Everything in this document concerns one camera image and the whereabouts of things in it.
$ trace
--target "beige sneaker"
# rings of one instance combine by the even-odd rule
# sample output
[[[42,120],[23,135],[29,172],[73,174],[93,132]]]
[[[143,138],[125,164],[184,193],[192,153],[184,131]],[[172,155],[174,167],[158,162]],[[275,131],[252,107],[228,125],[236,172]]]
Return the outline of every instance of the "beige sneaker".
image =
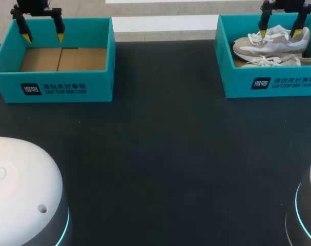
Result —
[[[260,56],[273,56],[273,54],[301,54],[308,47],[310,41],[310,31],[308,27],[304,27],[298,35],[291,38],[290,31],[275,26],[266,32],[264,38],[260,32],[257,34],[248,34],[247,37],[239,38],[233,45],[233,52],[250,62],[252,59]]]

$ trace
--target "gray floor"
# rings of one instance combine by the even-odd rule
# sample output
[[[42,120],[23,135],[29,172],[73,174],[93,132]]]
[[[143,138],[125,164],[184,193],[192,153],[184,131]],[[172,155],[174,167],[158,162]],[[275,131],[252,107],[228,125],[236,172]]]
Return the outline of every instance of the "gray floor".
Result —
[[[15,3],[15,0],[0,1],[0,43],[12,21],[10,10]],[[262,0],[144,4],[106,4],[105,0],[51,0],[50,7],[61,7],[63,17],[104,17],[260,13],[261,4]],[[215,31],[116,33],[118,42],[213,39],[214,37]]]

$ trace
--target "teal box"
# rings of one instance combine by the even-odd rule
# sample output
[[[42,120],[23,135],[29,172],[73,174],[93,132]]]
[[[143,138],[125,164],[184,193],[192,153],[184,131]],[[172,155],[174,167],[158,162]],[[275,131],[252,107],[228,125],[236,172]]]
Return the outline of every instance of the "teal box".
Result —
[[[230,44],[248,33],[257,33],[260,17],[260,14],[219,16],[215,52],[226,97],[311,96],[311,66],[235,68]],[[293,13],[273,14],[268,28],[281,25],[291,29],[296,18]],[[311,14],[305,26],[310,29],[307,53],[311,57]],[[256,88],[256,81],[267,81],[267,86]]]
[[[26,22],[33,37],[31,44],[20,35],[13,21],[0,47],[0,92],[7,103],[112,100],[115,39],[111,18],[64,18],[66,29],[62,43],[53,19],[27,19]],[[27,48],[107,48],[106,69],[19,72]]]

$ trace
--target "white floor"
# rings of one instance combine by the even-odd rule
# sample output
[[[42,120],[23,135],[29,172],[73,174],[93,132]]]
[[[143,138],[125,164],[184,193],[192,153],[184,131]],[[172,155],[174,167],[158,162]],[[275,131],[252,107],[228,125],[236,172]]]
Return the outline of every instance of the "white floor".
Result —
[[[114,32],[216,30],[218,15],[113,17]]]

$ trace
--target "cardboard bottom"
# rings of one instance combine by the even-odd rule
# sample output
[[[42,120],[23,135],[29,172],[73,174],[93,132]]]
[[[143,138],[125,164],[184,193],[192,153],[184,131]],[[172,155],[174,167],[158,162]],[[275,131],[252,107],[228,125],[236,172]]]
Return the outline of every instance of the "cardboard bottom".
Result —
[[[106,48],[27,49],[20,72],[105,70]]]

